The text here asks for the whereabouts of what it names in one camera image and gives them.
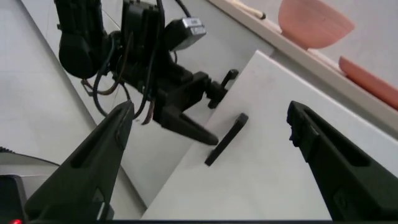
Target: white floor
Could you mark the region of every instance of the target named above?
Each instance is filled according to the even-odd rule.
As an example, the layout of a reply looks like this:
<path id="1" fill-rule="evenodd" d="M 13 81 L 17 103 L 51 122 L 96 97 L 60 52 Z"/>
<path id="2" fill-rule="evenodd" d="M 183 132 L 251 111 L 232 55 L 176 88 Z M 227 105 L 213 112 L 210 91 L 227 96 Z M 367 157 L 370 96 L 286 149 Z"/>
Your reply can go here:
<path id="1" fill-rule="evenodd" d="M 95 124 L 22 3 L 0 0 L 0 146 L 62 163 Z M 119 175 L 115 218 L 140 218 Z"/>

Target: black device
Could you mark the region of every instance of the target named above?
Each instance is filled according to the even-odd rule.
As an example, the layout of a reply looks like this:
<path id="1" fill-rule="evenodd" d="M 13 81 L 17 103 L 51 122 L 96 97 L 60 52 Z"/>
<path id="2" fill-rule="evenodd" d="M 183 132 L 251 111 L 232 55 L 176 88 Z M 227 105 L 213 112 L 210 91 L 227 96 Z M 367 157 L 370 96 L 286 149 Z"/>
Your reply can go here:
<path id="1" fill-rule="evenodd" d="M 133 119 L 134 105 L 130 101 L 115 107 L 28 199 L 24 206 L 27 215 L 24 222 L 215 223 L 172 220 L 110 221 L 113 211 L 109 201 Z M 292 101 L 287 112 L 287 122 L 292 128 L 290 140 L 294 146 L 299 147 L 309 164 L 334 222 L 398 222 L 397 177 L 309 107 Z M 217 221 L 276 222 L 317 223 L 305 220 Z"/>
<path id="2" fill-rule="evenodd" d="M 106 35 L 100 18 L 100 0 L 56 0 L 60 28 L 66 47 L 60 55 L 68 71 L 85 80 L 97 70 L 96 85 L 111 70 L 116 84 L 128 83 L 143 93 L 153 107 L 154 120 L 164 128 L 206 144 L 217 144 L 216 136 L 197 125 L 182 112 L 201 100 L 203 93 L 216 107 L 226 94 L 225 83 L 210 80 L 207 74 L 193 74 L 173 63 L 170 50 L 196 41 L 188 26 L 172 22 L 164 27 L 162 1 L 158 6 L 125 0 L 121 32 Z M 170 30 L 185 33 L 173 40 Z M 119 61 L 129 59 L 124 66 Z M 79 67 L 91 62 L 89 69 Z M 123 67 L 126 76 L 122 76 Z M 229 78 L 236 76 L 231 71 Z M 114 183 L 126 147 L 133 119 L 142 110 L 127 101 L 115 107 L 70 157 L 34 192 L 24 206 L 23 222 L 28 223 L 247 223 L 245 221 L 109 221 Z M 309 107 L 291 102 L 287 113 L 290 140 L 299 147 L 309 164 L 333 221 L 356 223 L 398 221 L 398 179 L 369 157 Z M 6 184 L 17 182 L 6 179 Z M 305 220 L 286 223 L 314 223 Z M 251 223 L 275 223 L 260 221 Z"/>
<path id="3" fill-rule="evenodd" d="M 207 97 L 218 104 L 226 94 L 223 85 L 205 72 L 192 73 L 172 60 L 171 52 L 186 49 L 206 34 L 199 18 L 190 17 L 181 1 L 176 0 L 186 18 L 165 25 L 161 0 L 157 5 L 144 1 L 123 1 L 121 30 L 107 34 L 101 17 L 100 0 L 56 0 L 62 38 L 59 58 L 70 74 L 81 78 L 87 94 L 104 116 L 98 95 L 111 94 L 125 83 L 142 93 L 135 118 L 147 101 L 148 123 L 151 118 L 163 128 L 209 145 L 218 138 L 183 112 Z M 114 85 L 99 90 L 102 75 L 113 73 Z M 91 85 L 87 78 L 96 74 Z"/>

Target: white cabinet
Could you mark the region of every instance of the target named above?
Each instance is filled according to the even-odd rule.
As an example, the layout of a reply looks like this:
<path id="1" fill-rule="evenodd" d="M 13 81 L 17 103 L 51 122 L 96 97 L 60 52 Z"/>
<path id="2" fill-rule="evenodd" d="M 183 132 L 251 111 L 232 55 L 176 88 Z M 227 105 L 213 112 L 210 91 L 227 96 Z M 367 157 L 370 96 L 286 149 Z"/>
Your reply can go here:
<path id="1" fill-rule="evenodd" d="M 308 164 L 289 141 L 292 100 L 398 175 L 398 141 L 258 52 L 206 127 L 222 138 L 240 113 L 249 116 L 246 125 L 210 167 L 205 161 L 214 148 L 194 144 L 143 218 L 330 220 Z"/>

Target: black handle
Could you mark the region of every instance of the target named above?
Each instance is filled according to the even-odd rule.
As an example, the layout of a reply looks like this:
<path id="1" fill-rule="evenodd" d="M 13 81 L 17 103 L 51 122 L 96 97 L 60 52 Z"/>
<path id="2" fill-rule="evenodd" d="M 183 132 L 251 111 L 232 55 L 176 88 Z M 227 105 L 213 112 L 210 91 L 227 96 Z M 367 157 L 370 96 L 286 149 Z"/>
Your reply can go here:
<path id="1" fill-rule="evenodd" d="M 238 70 L 231 69 L 224 77 L 223 81 L 221 82 L 220 87 L 225 88 L 225 86 L 228 84 L 228 82 L 231 80 L 234 80 L 236 77 L 238 77 L 238 75 L 239 75 Z M 211 99 L 207 107 L 209 107 L 210 109 L 215 109 L 223 98 L 224 98 L 224 95 L 222 95 L 220 97 L 216 97 L 214 99 Z"/>
<path id="2" fill-rule="evenodd" d="M 231 141 L 235 138 L 235 136 L 242 130 L 244 125 L 247 123 L 249 116 L 241 113 L 239 117 L 236 119 L 232 128 L 228 131 L 226 136 L 221 140 L 221 142 L 217 145 L 217 147 L 210 153 L 207 157 L 205 164 L 211 166 L 214 161 L 221 155 L 224 149 L 231 143 Z"/>

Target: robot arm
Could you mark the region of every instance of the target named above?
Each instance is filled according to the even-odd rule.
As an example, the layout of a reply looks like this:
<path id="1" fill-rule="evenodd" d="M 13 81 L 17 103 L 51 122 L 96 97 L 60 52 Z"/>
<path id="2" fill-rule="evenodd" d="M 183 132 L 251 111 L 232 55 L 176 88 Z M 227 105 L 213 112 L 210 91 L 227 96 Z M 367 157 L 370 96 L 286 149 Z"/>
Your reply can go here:
<path id="1" fill-rule="evenodd" d="M 121 30 L 108 35 L 103 27 L 100 0 L 55 3 L 62 31 L 60 62 L 68 73 L 82 79 L 101 114 L 108 115 L 98 102 L 98 94 L 109 95 L 117 85 L 124 87 L 127 83 L 142 93 L 134 118 L 150 101 L 147 117 L 163 128 L 205 144 L 218 143 L 214 134 L 183 112 L 201 101 L 204 93 L 211 99 L 209 107 L 214 108 L 227 91 L 206 73 L 192 73 L 170 56 L 170 52 L 186 49 L 206 34 L 199 18 L 176 19 L 165 27 L 162 0 L 157 0 L 157 5 L 124 0 Z M 109 90 L 100 91 L 101 76 L 109 71 L 115 83 Z M 95 75 L 91 86 L 86 79 Z"/>

